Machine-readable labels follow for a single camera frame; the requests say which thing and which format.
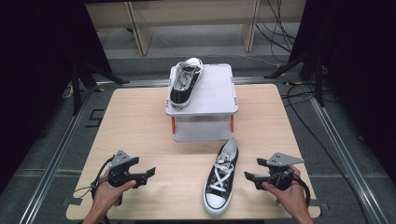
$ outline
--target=wire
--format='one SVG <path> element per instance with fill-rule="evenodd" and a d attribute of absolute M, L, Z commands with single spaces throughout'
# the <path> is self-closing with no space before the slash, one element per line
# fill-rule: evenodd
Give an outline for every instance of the wire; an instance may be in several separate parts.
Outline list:
<path fill-rule="evenodd" d="M 292 179 L 295 180 L 297 183 L 299 183 L 303 187 L 303 189 L 305 191 L 305 203 L 306 203 L 306 206 L 309 207 L 309 203 L 311 202 L 311 191 L 309 190 L 309 187 L 296 174 L 292 175 Z"/>
<path fill-rule="evenodd" d="M 284 100 L 284 99 L 287 99 L 288 97 L 296 97 L 296 96 L 309 96 L 308 99 L 305 99 L 305 100 L 302 100 L 302 101 L 299 101 L 299 102 L 294 102 L 294 103 L 292 103 L 293 105 L 297 105 L 297 104 L 305 103 L 305 102 L 311 100 L 311 99 L 313 98 L 312 93 L 315 93 L 315 92 L 314 92 L 314 91 L 300 92 L 300 93 L 297 93 L 297 94 L 294 94 L 294 95 L 290 95 L 290 96 L 281 96 L 281 99 Z M 331 93 L 331 92 L 324 91 L 323 94 L 332 94 L 332 93 Z M 331 102 L 331 103 L 335 103 L 335 104 L 338 103 L 338 102 L 331 101 L 331 100 L 328 100 L 328 99 L 325 99 L 325 98 L 323 98 L 323 99 L 326 100 L 326 101 L 328 101 L 328 102 Z"/>
<path fill-rule="evenodd" d="M 292 86 L 290 87 L 290 89 L 288 90 L 287 96 L 290 95 L 291 90 L 296 87 L 296 86 Z M 335 162 L 334 158 L 332 157 L 332 155 L 330 154 L 329 150 L 323 145 L 323 143 L 318 139 L 318 137 L 309 129 L 309 127 L 306 125 L 306 123 L 303 121 L 303 119 L 300 117 L 300 115 L 297 113 L 296 109 L 294 108 L 294 106 L 292 105 L 292 103 L 290 102 L 290 98 L 288 97 L 288 103 L 291 107 L 291 109 L 294 111 L 295 115 L 297 116 L 297 118 L 300 120 L 300 122 L 305 126 L 305 128 L 312 134 L 312 136 L 317 140 L 317 142 L 320 144 L 320 146 L 323 148 L 323 150 L 325 151 L 325 153 L 327 154 L 327 156 L 329 157 L 329 159 L 332 161 L 332 164 L 334 165 L 334 167 L 337 169 L 338 173 L 340 173 L 340 175 L 344 178 L 344 180 L 346 181 L 346 183 L 349 185 L 350 189 L 352 190 L 353 194 L 355 195 L 355 198 L 358 202 L 359 208 L 361 210 L 361 213 L 363 214 L 364 220 L 366 223 L 369 223 L 368 217 L 364 212 L 363 209 L 363 205 L 362 202 L 359 198 L 358 192 L 355 190 L 355 188 L 353 188 L 352 184 L 350 183 L 350 181 L 347 179 L 347 177 L 345 176 L 344 172 L 341 170 L 341 168 L 338 166 L 338 164 Z"/>
<path fill-rule="evenodd" d="M 105 167 L 107 166 L 107 164 L 113 160 L 113 158 L 114 158 L 114 155 L 113 155 L 111 158 L 109 158 L 109 159 L 102 165 L 102 167 L 100 168 L 100 170 L 99 170 L 99 172 L 98 172 L 96 178 L 95 178 L 95 179 L 93 180 L 93 182 L 91 183 L 91 187 L 92 187 L 92 188 L 93 188 L 94 186 L 96 186 L 96 187 L 98 186 L 98 181 L 99 181 L 99 178 L 100 178 L 100 174 L 103 172 L 103 170 L 105 169 Z"/>
<path fill-rule="evenodd" d="M 293 45 L 293 41 L 291 41 L 292 39 L 295 39 L 295 37 L 289 35 L 285 28 L 282 25 L 282 20 L 281 20 L 281 15 L 280 15 L 280 9 L 281 9 L 281 5 L 282 5 L 282 1 L 281 0 L 277 0 L 277 13 L 275 12 L 273 6 L 271 5 L 270 1 L 267 0 L 268 6 L 271 8 L 271 10 L 273 11 L 274 17 L 276 19 L 276 25 L 274 27 L 274 30 L 271 31 L 265 24 L 264 27 L 265 29 L 267 29 L 268 31 L 270 31 L 272 33 L 272 37 L 270 38 L 269 36 L 267 36 L 261 29 L 260 27 L 256 24 L 257 29 L 260 31 L 260 33 L 262 33 L 262 35 L 271 43 L 271 54 L 272 56 L 277 59 L 278 61 L 282 62 L 282 63 L 287 63 L 286 61 L 280 60 L 278 59 L 275 54 L 274 54 L 274 50 L 273 50 L 273 44 L 277 45 L 278 47 L 284 49 L 287 52 L 291 52 L 291 48 L 290 48 L 290 44 Z M 279 27 L 279 29 L 281 30 L 282 33 L 277 33 L 276 29 L 277 27 Z M 279 43 L 275 42 L 274 37 L 275 35 L 281 35 L 283 36 L 283 39 L 285 41 L 286 44 L 286 48 L 283 47 L 282 45 L 280 45 Z"/>
<path fill-rule="evenodd" d="M 82 199 L 82 197 L 84 197 L 88 192 L 90 192 L 91 187 L 85 187 L 85 188 L 81 188 L 81 189 L 76 189 L 76 190 L 75 190 L 75 193 L 76 193 L 77 191 L 82 190 L 82 189 L 88 189 L 88 190 L 87 190 L 83 195 L 79 196 L 79 197 L 78 197 L 79 199 Z"/>

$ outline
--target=gray floor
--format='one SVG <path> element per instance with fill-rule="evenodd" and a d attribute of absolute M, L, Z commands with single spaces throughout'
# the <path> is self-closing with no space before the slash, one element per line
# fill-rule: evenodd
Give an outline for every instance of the gray floor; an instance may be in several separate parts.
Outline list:
<path fill-rule="evenodd" d="M 290 35 L 296 35 L 298 23 L 285 24 Z M 140 56 L 132 33 L 125 29 L 101 30 L 98 35 L 106 50 L 113 72 L 116 76 L 131 80 L 130 87 L 144 85 L 162 85 L 169 78 L 169 71 L 179 61 L 197 56 L 204 63 L 228 63 L 233 68 L 233 75 L 240 83 L 274 83 L 279 93 L 285 96 L 290 86 L 288 81 L 298 81 L 301 66 L 290 70 L 279 79 L 264 79 L 276 70 L 279 63 L 273 56 L 286 61 L 289 54 L 271 45 L 256 30 L 253 51 L 245 52 L 238 25 L 222 26 L 192 26 L 192 27 L 163 27 L 154 29 L 148 55 Z M 92 93 L 82 113 L 78 126 L 68 144 L 64 155 L 57 167 L 56 175 L 50 183 L 44 200 L 35 215 L 34 223 L 76 223 L 65 216 L 67 205 L 65 200 L 70 198 L 79 179 L 79 174 L 91 149 L 92 142 L 98 128 L 90 128 L 97 121 L 90 120 L 94 109 L 106 110 L 114 85 L 106 84 L 108 80 L 95 76 L 102 85 L 100 91 Z M 384 172 L 381 164 L 364 142 L 357 138 L 357 131 L 343 107 L 337 103 L 331 90 L 325 88 L 325 110 L 331 117 L 332 123 L 340 134 L 349 154 L 354 159 L 368 188 L 372 191 L 381 211 L 389 223 L 396 223 L 393 212 L 396 207 L 396 188 Z M 306 86 L 296 87 L 291 94 L 307 91 Z M 318 111 L 314 108 L 309 95 L 292 97 L 292 105 L 318 140 L 327 148 L 335 162 L 346 173 L 346 165 L 342 163 L 331 138 L 323 128 Z M 352 193 L 347 182 L 340 175 L 328 154 L 320 146 L 314 136 L 305 128 L 293 112 L 288 101 L 284 100 L 291 127 L 297 143 L 305 159 L 305 165 L 310 175 L 314 191 L 321 206 L 322 215 L 315 219 L 316 223 L 364 223 L 357 198 Z M 30 198 L 50 164 L 59 146 L 69 121 L 72 118 L 73 99 L 65 98 L 59 105 L 57 112 L 51 118 L 45 135 L 38 138 L 20 169 L 9 182 L 0 198 L 0 223 L 19 223 Z M 102 117 L 104 112 L 96 112 L 96 117 Z M 293 223 L 290 219 L 265 220 L 265 223 Z"/>

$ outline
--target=tripod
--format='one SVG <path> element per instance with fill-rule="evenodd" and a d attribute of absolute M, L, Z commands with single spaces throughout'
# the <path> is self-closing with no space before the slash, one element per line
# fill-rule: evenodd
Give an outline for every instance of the tripod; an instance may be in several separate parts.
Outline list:
<path fill-rule="evenodd" d="M 87 74 L 86 69 L 90 69 L 99 75 L 106 77 L 117 84 L 126 84 L 129 83 L 128 80 L 122 80 L 118 77 L 115 77 L 108 72 L 83 61 L 77 61 L 73 64 L 72 68 L 72 87 L 73 87 L 73 98 L 74 98 L 74 112 L 73 114 L 76 115 L 78 110 L 81 108 L 81 95 L 79 93 L 79 84 L 78 79 L 84 84 L 86 88 L 94 88 L 96 86 L 96 81 L 93 79 L 91 74 Z"/>
<path fill-rule="evenodd" d="M 322 82 L 323 74 L 327 71 L 323 65 L 323 59 L 329 59 L 332 55 L 332 45 L 336 44 L 335 34 L 339 34 L 343 29 L 343 21 L 348 20 L 350 9 L 356 3 L 344 1 L 307 0 L 302 17 L 300 30 L 295 43 L 300 43 L 299 49 L 293 46 L 291 54 L 296 50 L 303 51 L 300 56 L 291 60 L 287 65 L 280 68 L 271 75 L 264 78 L 277 78 L 299 63 L 304 63 L 300 72 L 301 79 L 309 79 L 316 73 L 316 98 L 323 107 Z"/>

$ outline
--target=wrist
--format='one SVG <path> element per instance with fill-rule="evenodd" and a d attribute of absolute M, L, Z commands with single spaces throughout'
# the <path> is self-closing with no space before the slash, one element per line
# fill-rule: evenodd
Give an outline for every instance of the wrist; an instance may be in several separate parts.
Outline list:
<path fill-rule="evenodd" d="M 85 217 L 82 223 L 83 224 L 99 223 L 99 221 L 102 220 L 102 218 L 105 215 L 106 215 L 106 211 L 103 211 L 103 208 L 93 206 L 91 208 L 91 211 L 88 213 L 88 215 Z"/>
<path fill-rule="evenodd" d="M 312 217 L 309 215 L 309 213 L 302 213 L 298 214 L 296 217 L 293 217 L 293 219 L 299 223 L 299 224 L 313 224 L 314 221 L 312 220 Z"/>

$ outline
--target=white storage box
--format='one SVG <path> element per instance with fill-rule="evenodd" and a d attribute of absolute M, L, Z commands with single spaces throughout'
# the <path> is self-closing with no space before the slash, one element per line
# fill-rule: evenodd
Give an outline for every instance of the white storage box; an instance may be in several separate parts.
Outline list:
<path fill-rule="evenodd" d="M 191 94 L 190 105 L 174 109 L 169 95 L 176 79 L 172 67 L 165 112 L 172 117 L 172 132 L 177 142 L 217 141 L 233 137 L 233 114 L 238 111 L 233 72 L 226 63 L 204 64 L 200 80 Z"/>

